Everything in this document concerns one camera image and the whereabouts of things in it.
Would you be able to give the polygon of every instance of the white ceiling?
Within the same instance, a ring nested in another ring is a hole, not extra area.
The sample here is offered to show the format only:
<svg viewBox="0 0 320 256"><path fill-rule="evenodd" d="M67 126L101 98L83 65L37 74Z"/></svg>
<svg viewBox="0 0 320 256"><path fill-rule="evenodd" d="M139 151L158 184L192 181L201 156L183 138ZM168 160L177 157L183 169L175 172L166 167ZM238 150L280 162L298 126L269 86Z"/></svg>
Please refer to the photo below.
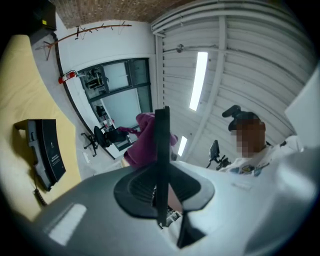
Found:
<svg viewBox="0 0 320 256"><path fill-rule="evenodd" d="M160 23L153 30L162 34L156 37L159 107L170 106L172 132L188 139L182 159L202 167L209 162L214 140L221 156L231 161L237 157L228 131L232 118L222 118L232 105L256 113L265 122L266 140L272 145L294 134L284 111L317 61L312 43L284 9L252 0L236 6L235 1L223 6L219 1L217 9L215 2L205 1L212 10L198 11L196 19L192 8L185 7L151 25ZM176 51L178 44L184 45L181 53ZM189 104L199 51L208 52L209 61L200 103L193 111Z"/></svg>

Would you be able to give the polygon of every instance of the white shirt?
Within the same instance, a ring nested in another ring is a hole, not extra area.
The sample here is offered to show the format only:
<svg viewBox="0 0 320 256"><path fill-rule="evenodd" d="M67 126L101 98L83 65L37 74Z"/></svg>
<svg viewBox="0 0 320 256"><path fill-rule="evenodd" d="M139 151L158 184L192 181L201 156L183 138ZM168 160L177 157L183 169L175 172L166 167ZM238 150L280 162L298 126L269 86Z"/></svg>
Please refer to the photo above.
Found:
<svg viewBox="0 0 320 256"><path fill-rule="evenodd" d="M283 143L266 146L261 152L251 158L237 158L231 165L220 169L220 172L230 172L241 175L258 176L261 170L271 162L284 156L302 151L303 146L297 136L288 137Z"/></svg>

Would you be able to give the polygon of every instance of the window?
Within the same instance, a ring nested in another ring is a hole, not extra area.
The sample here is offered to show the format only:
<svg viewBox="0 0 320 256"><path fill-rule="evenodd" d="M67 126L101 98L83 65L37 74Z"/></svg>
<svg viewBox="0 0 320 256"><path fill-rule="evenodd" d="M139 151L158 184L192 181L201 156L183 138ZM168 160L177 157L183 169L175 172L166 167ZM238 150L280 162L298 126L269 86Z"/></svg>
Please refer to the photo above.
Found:
<svg viewBox="0 0 320 256"><path fill-rule="evenodd" d="M147 58L123 59L80 70L79 77L91 108L108 127L137 129L136 116L152 112L149 64ZM114 145L126 149L137 136Z"/></svg>

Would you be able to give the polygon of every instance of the brick wall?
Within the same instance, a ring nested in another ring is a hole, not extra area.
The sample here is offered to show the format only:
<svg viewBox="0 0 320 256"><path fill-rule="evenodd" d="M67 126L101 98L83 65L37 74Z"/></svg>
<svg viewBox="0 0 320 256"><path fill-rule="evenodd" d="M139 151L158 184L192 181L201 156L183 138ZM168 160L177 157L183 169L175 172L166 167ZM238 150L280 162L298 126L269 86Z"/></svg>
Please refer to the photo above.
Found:
<svg viewBox="0 0 320 256"><path fill-rule="evenodd" d="M123 20L152 22L162 14L194 0L51 0L67 28Z"/></svg>

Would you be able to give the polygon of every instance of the white wall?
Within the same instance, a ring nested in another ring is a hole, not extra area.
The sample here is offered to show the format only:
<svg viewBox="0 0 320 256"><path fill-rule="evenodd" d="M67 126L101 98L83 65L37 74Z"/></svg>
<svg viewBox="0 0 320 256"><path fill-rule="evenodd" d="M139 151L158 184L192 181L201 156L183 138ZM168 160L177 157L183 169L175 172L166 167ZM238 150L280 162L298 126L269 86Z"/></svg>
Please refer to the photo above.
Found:
<svg viewBox="0 0 320 256"><path fill-rule="evenodd" d="M82 25L82 28L93 28L104 25L118 25L118 20L101 21ZM84 39L81 37L75 40L76 36L67 38L59 43L59 54L61 66L64 73L70 70L81 69L115 60L130 58L149 58L149 70L151 80L151 95L153 109L157 108L157 85L156 85L156 52L155 38L151 33L150 25L144 22L127 21L131 27L104 28L99 31L87 32ZM61 19L56 17L57 37L61 39L69 34L77 32L76 28L66 29ZM100 126L90 104L88 103L85 91L78 77L66 82L72 99L86 124L94 129ZM119 152L114 145L108 151L117 158L123 152Z"/></svg>

